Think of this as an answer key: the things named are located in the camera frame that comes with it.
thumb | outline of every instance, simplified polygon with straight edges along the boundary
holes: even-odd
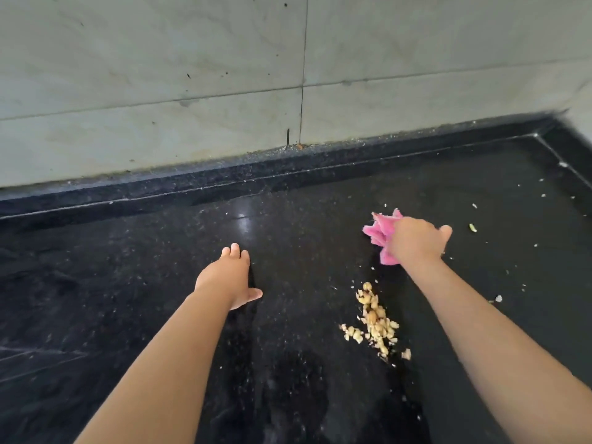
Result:
[[[439,229],[440,236],[444,239],[444,243],[447,243],[452,235],[452,227],[444,225]]]
[[[263,291],[261,291],[259,288],[249,288],[249,292],[248,292],[249,300],[247,302],[254,301],[255,299],[259,299],[262,296],[263,296]]]

tile grout line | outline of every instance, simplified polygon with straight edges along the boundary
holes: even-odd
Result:
[[[306,23],[307,22],[308,22],[308,8],[307,8]],[[304,48],[306,50],[306,30],[304,33],[304,37],[305,37]],[[277,87],[277,88],[262,88],[260,90],[248,90],[248,91],[244,91],[244,92],[223,93],[221,95],[193,96],[193,97],[189,97],[189,98],[176,98],[176,99],[167,99],[167,100],[153,101],[153,102],[139,102],[139,103],[132,103],[132,104],[124,104],[124,105],[120,105],[120,106],[92,107],[92,108],[85,108],[85,109],[76,109],[76,110],[72,110],[72,111],[39,113],[39,114],[33,114],[33,115],[17,115],[15,117],[0,118],[0,122],[26,119],[26,118],[49,117],[51,115],[65,115],[67,113],[103,111],[103,110],[109,110],[109,109],[122,109],[122,108],[133,108],[133,107],[139,107],[139,106],[149,106],[149,105],[155,105],[155,104],[175,103],[175,102],[180,102],[180,101],[192,101],[192,100],[201,100],[201,99],[209,99],[209,98],[221,98],[224,96],[248,95],[250,93],[277,92],[280,90],[292,90],[293,88],[302,88],[304,91],[304,88],[307,88],[307,87],[336,86],[336,85],[343,84],[343,83],[357,83],[357,82],[383,81],[383,80],[387,81],[387,80],[391,80],[391,79],[402,79],[402,78],[408,78],[408,77],[436,76],[439,74],[480,72],[483,70],[496,70],[496,69],[500,69],[500,68],[517,68],[517,67],[551,65],[551,64],[579,62],[579,61],[586,61],[586,60],[592,60],[592,57],[578,57],[578,58],[573,58],[573,59],[554,59],[554,60],[541,61],[541,62],[530,62],[530,63],[520,63],[520,64],[511,64],[511,65],[499,65],[499,66],[493,65],[493,66],[485,66],[485,67],[477,67],[477,68],[453,68],[452,70],[445,70],[442,72],[407,73],[407,74],[398,74],[395,76],[376,76],[376,77],[361,78],[361,79],[347,79],[347,80],[337,81],[337,82],[319,82],[319,83],[312,83],[312,84],[306,84],[306,85],[304,85],[304,72],[303,72],[302,84],[299,84],[296,86],[286,86],[286,87]]]
[[[302,53],[302,86],[300,89],[300,127],[298,129],[298,143],[302,143],[302,109],[304,107],[304,71],[306,69],[306,34],[308,32],[308,0],[306,0],[306,15],[304,18],[304,52]]]

finger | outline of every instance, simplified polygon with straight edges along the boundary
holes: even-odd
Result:
[[[233,243],[230,245],[230,257],[234,257],[238,259],[241,256],[241,247],[238,243]]]
[[[444,243],[447,243],[452,235],[452,227],[444,225],[439,229],[440,235],[444,238]]]
[[[241,253],[240,253],[240,258],[241,260],[244,260],[247,262],[247,265],[251,264],[251,257],[249,256],[249,251],[247,251],[246,249],[244,249]]]
[[[263,296],[263,291],[261,291],[259,288],[249,288],[249,300],[247,302],[254,301],[255,299],[259,299],[262,296]]]

forearm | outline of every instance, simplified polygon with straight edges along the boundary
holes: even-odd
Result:
[[[214,290],[190,295],[129,367],[76,444],[193,443],[228,309],[228,301]]]
[[[404,265],[516,443],[590,442],[592,392],[440,259]]]

pink cloth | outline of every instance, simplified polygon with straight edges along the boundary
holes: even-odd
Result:
[[[399,261],[387,252],[386,245],[389,238],[395,232],[395,223],[403,218],[399,209],[395,209],[392,216],[382,215],[380,213],[372,213],[374,224],[371,226],[364,226],[362,232],[370,237],[370,242],[373,245],[381,246],[380,263],[383,265],[398,265]]]

